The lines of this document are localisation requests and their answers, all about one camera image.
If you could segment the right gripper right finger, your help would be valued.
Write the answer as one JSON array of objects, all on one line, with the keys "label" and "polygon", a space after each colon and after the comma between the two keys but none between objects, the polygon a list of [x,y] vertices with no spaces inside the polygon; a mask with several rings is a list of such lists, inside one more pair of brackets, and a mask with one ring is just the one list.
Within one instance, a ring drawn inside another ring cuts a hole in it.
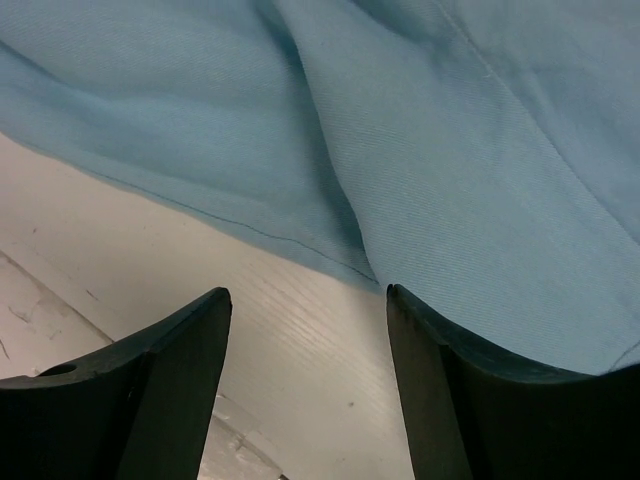
[{"label": "right gripper right finger", "polygon": [[637,366],[594,376],[533,361],[399,285],[386,315],[417,479],[638,477]]}]

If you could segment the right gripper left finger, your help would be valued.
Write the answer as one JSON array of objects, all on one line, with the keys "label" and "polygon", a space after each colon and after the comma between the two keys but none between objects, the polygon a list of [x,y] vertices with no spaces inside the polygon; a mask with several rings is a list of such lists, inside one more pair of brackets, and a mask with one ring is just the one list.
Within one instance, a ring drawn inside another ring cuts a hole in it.
[{"label": "right gripper left finger", "polygon": [[1,382],[4,479],[195,479],[230,331],[228,290]]}]

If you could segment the light blue trousers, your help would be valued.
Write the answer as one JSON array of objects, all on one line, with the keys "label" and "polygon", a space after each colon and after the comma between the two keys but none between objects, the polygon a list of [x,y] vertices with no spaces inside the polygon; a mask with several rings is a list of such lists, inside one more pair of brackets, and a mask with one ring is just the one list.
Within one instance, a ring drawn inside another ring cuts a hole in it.
[{"label": "light blue trousers", "polygon": [[1,129],[539,362],[639,360],[635,1],[5,1]]}]

